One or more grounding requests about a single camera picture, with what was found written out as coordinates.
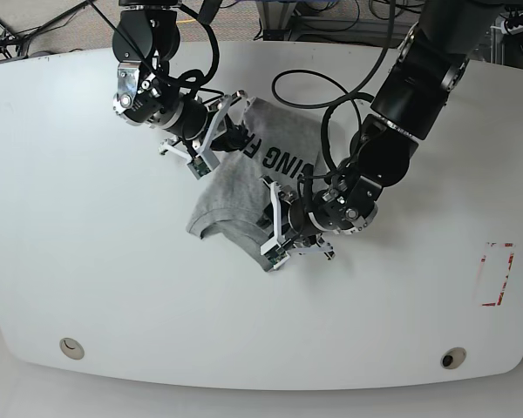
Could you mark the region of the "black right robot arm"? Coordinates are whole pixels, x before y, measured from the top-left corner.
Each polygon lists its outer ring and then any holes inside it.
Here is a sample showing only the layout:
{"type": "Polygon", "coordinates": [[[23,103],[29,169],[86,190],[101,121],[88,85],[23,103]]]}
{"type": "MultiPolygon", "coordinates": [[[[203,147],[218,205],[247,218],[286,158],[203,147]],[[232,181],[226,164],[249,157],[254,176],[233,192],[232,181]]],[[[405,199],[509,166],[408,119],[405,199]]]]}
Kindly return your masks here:
{"type": "Polygon", "coordinates": [[[210,125],[216,111],[197,98],[200,91],[213,94],[213,101],[223,98],[222,92],[206,87],[221,58],[211,26],[221,2],[204,1],[198,12],[181,1],[120,1],[119,7],[119,23],[112,27],[112,52],[119,62],[114,111],[133,124],[169,132],[190,158],[197,158],[204,144],[216,151],[238,150],[241,143],[235,133],[229,139],[214,137],[210,125]],[[170,61],[180,48],[179,11],[207,34],[211,64],[206,72],[192,69],[178,77],[170,74],[170,61]]]}

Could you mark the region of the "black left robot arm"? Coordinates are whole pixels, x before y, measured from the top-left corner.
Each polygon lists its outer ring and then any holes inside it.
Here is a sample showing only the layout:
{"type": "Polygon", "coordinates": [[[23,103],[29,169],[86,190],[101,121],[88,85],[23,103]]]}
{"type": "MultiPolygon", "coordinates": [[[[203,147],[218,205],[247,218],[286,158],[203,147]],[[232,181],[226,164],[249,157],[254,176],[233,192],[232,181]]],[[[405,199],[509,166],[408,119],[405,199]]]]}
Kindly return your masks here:
{"type": "Polygon", "coordinates": [[[302,171],[298,198],[289,203],[289,231],[304,239],[320,233],[357,233],[377,214],[382,191],[408,172],[420,141],[426,139],[451,91],[465,73],[470,55],[504,1],[428,1],[400,46],[387,78],[375,96],[357,86],[323,103],[322,155],[326,188],[302,171]],[[350,155],[336,164],[330,154],[329,120],[347,101],[370,100],[371,113],[360,123],[350,155]]]}

